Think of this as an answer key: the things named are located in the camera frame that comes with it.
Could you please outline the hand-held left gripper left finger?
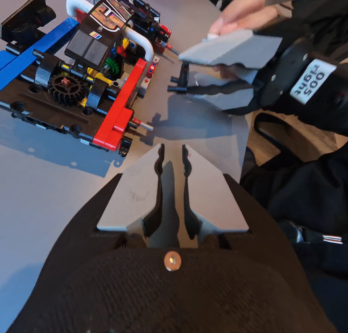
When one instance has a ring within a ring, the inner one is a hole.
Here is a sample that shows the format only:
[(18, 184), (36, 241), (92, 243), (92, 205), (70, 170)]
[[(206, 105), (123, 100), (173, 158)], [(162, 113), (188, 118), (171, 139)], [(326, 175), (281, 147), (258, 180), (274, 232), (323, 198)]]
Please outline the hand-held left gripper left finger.
[(156, 145), (121, 174), (98, 230), (149, 238), (158, 229), (162, 219), (164, 150), (164, 144)]

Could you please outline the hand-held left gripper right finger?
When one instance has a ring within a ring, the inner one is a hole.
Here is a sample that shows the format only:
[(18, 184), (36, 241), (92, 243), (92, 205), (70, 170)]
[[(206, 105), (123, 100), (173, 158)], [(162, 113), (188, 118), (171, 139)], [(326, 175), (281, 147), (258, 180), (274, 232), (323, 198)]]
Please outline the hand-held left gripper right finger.
[(223, 175), (189, 145), (182, 146), (184, 219), (191, 240), (207, 235), (244, 233), (249, 226)]

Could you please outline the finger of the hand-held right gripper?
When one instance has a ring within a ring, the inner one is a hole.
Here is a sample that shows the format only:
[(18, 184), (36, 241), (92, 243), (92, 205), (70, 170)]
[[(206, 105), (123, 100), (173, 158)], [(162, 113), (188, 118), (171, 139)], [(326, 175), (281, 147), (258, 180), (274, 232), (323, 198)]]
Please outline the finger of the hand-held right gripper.
[(248, 106), (255, 93), (257, 88), (246, 81), (187, 87), (187, 94), (193, 99), (222, 111)]
[(182, 62), (200, 66), (233, 66), (263, 68), (276, 54), (282, 37), (257, 35), (241, 29), (230, 34), (206, 39), (178, 55)]

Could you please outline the small black connector piece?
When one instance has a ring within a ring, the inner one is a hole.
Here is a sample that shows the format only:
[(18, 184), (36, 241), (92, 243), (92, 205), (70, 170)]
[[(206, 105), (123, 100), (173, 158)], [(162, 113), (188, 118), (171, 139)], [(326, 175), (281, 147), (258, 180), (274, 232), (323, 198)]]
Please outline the small black connector piece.
[(189, 63), (182, 62), (179, 77), (171, 76), (170, 82), (175, 85), (168, 85), (169, 93), (186, 94), (189, 81)]

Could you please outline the toy brick car assembly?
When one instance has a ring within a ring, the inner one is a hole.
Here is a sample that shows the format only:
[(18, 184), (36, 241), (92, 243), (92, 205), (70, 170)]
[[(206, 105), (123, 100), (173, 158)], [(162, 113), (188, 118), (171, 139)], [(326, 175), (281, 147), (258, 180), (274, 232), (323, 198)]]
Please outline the toy brick car assembly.
[(129, 153), (135, 118), (172, 31), (143, 0), (67, 0), (56, 18), (46, 0), (28, 0), (1, 22), (0, 106), (23, 122), (69, 134), (90, 147)]

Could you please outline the person's right forearm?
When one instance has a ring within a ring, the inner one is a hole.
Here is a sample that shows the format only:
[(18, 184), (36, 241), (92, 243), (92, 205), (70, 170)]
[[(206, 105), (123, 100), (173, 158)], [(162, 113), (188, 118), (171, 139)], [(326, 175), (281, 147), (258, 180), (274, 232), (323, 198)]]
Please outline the person's right forearm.
[(348, 0), (292, 0), (291, 5), (292, 9), (257, 31), (282, 38), (267, 69), (275, 69), (286, 51), (302, 44), (308, 58), (336, 64), (347, 73)]

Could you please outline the grey desk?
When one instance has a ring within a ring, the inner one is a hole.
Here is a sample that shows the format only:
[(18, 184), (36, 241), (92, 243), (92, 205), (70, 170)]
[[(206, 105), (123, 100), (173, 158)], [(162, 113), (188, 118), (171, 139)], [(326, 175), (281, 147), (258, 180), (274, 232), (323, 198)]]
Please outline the grey desk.
[(30, 295), (55, 241), (73, 216), (117, 173), (152, 146), (163, 143), (163, 219), (146, 241), (150, 247), (197, 247), (184, 225), (184, 166), (187, 144), (239, 181), (251, 115), (231, 117), (183, 95), (167, 92), (181, 63), (166, 51), (135, 117), (139, 128), (126, 158), (44, 130), (1, 110), (1, 332), (6, 332)]

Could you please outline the person's right hand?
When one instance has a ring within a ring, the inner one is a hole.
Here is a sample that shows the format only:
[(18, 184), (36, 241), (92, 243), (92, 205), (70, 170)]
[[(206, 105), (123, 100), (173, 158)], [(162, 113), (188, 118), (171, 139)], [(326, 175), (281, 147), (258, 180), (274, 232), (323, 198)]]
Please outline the person's right hand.
[(240, 29), (259, 30), (292, 17), (292, 1), (265, 5), (266, 0), (233, 0), (210, 27), (207, 38)]

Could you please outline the black office chair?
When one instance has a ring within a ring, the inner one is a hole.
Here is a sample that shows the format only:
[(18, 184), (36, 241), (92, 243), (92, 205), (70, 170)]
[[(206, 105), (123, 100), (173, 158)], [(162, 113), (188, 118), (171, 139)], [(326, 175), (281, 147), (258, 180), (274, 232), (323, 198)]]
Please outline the black office chair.
[(289, 123), (271, 114), (259, 113), (254, 120), (254, 129), (279, 150), (278, 156), (285, 162), (303, 163), (298, 156), (303, 136)]

